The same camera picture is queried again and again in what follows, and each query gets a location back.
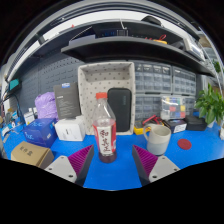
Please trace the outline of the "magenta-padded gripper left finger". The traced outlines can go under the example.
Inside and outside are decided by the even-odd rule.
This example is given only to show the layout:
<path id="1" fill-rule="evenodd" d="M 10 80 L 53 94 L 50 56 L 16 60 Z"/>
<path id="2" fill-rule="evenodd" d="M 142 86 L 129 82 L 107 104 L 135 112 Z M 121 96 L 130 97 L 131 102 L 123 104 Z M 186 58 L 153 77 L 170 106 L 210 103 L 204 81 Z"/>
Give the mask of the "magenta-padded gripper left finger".
<path id="1" fill-rule="evenodd" d="M 64 155 L 58 157 L 46 168 L 46 171 L 79 186 L 83 186 L 93 156 L 94 146 L 90 145 L 68 157 Z"/>

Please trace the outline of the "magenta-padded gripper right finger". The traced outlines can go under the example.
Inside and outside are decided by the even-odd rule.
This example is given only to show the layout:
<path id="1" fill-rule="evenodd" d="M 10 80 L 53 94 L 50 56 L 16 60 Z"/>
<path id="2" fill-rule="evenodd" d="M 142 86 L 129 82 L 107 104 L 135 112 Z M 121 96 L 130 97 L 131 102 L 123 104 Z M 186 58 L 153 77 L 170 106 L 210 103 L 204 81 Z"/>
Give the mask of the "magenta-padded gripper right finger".
<path id="1" fill-rule="evenodd" d="M 143 186 L 179 171 L 179 168 L 166 156 L 156 156 L 134 145 L 132 156 Z"/>

